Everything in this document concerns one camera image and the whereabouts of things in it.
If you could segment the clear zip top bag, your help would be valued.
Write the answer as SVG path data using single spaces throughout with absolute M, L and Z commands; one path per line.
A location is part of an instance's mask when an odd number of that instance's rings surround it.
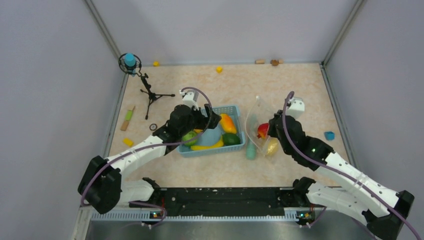
M 259 157 L 273 159 L 281 146 L 277 138 L 268 135 L 269 120 L 274 117 L 274 111 L 260 96 L 255 98 L 253 106 L 245 119 L 247 136 L 246 158 L 255 160 Z

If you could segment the green lime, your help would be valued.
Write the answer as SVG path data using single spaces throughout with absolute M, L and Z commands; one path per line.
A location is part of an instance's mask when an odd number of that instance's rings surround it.
M 222 141 L 224 146 L 234 146 L 241 143 L 241 139 L 237 134 L 229 132 L 222 135 Z

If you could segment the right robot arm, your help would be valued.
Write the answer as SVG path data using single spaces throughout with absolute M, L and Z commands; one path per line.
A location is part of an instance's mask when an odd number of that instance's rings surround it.
M 322 205 L 363 224 L 382 240 L 395 240 L 403 226 L 417 239 L 419 234 L 407 221 L 415 197 L 407 190 L 395 191 L 383 186 L 345 161 L 319 138 L 306 135 L 302 125 L 282 110 L 269 120 L 267 135 L 278 139 L 283 152 L 299 165 L 325 175 L 345 192 L 338 192 L 313 179 L 298 180 L 293 200 L 299 206 Z

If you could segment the red apple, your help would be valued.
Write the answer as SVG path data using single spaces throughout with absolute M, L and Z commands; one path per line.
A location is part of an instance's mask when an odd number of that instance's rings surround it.
M 262 123 L 257 127 L 257 138 L 266 139 L 268 136 L 269 123 Z

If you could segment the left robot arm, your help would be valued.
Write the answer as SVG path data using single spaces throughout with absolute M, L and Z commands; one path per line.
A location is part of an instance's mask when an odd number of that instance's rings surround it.
M 123 180 L 144 164 L 161 158 L 182 144 L 189 132 L 214 129 L 221 117 L 209 104 L 201 108 L 177 105 L 165 124 L 141 143 L 114 156 L 93 157 L 82 176 L 77 191 L 81 205 L 93 207 L 99 214 L 106 214 L 119 203 L 143 201 L 154 207 L 160 202 L 160 193 L 145 180 L 133 186 L 124 186 Z

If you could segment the orange yellow mango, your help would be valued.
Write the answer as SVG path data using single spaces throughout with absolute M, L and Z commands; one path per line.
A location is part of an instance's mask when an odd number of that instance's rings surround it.
M 234 124 L 232 118 L 226 113 L 221 113 L 220 117 L 221 117 L 221 120 L 219 123 L 222 130 L 225 133 L 237 134 L 237 127 Z

